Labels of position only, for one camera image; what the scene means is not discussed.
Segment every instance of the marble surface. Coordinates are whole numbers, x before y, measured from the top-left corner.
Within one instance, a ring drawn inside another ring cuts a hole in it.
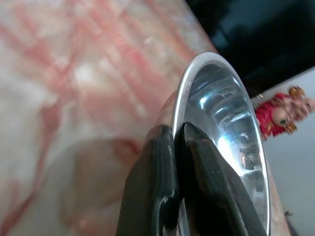
[[[2,0],[0,51],[0,236],[114,235],[145,135],[214,46],[181,0]]]

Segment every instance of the stainless steel bowl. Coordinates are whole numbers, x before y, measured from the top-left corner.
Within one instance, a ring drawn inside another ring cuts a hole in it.
[[[192,60],[159,119],[172,125],[174,138],[185,121],[205,131],[241,177],[269,234],[268,176],[255,113],[239,76],[220,55],[204,52]],[[179,226],[181,235],[189,236],[185,201]]]

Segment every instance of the bowl rim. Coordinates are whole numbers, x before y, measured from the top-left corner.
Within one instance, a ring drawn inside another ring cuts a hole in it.
[[[185,108],[190,92],[191,85],[197,75],[197,73],[200,71],[201,68],[203,68],[207,64],[220,64],[226,67],[226,69],[229,71],[230,74],[234,77],[234,79],[237,81],[237,83],[240,86],[240,89],[242,93],[244,94],[245,100],[249,105],[249,112],[252,116],[255,117],[254,108],[252,106],[252,102],[250,97],[248,96],[248,93],[234,70],[234,68],[231,66],[231,64],[225,60],[222,56],[220,56],[217,53],[213,52],[202,52],[198,54],[195,58],[191,60],[189,65],[187,66],[181,82],[179,84],[178,90],[177,90],[177,96],[174,103],[174,113],[172,118],[172,130],[173,130],[173,138],[175,139],[177,135],[177,131],[181,128],[183,122],[184,122],[184,115],[185,115]],[[254,128],[255,132],[257,134],[257,141],[258,141],[258,148],[260,153],[260,159],[261,161],[261,168],[262,173],[264,176],[264,182],[265,182],[265,189],[266,189],[266,204],[267,204],[267,225],[266,225],[266,233],[267,235],[270,235],[271,227],[270,227],[270,190],[269,190],[269,181],[268,181],[268,172],[267,172],[267,162],[262,146],[262,140],[260,137],[260,131],[259,126],[257,124],[256,119],[254,119]],[[180,235],[182,236],[188,236],[189,234],[189,228],[188,228],[188,220],[186,215],[186,208],[185,208],[185,200],[180,205],[180,214],[179,214],[179,230]]]

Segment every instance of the red figurine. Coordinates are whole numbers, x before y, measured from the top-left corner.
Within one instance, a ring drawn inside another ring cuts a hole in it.
[[[256,108],[255,113],[262,138],[296,130],[294,122],[301,121],[315,111],[315,101],[305,97],[300,87],[291,87],[289,93],[277,93],[271,100]]]

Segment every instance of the kitchen counter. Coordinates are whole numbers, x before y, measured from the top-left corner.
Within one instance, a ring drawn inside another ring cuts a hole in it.
[[[181,0],[5,0],[0,50],[0,236],[114,235],[145,135],[216,49]]]

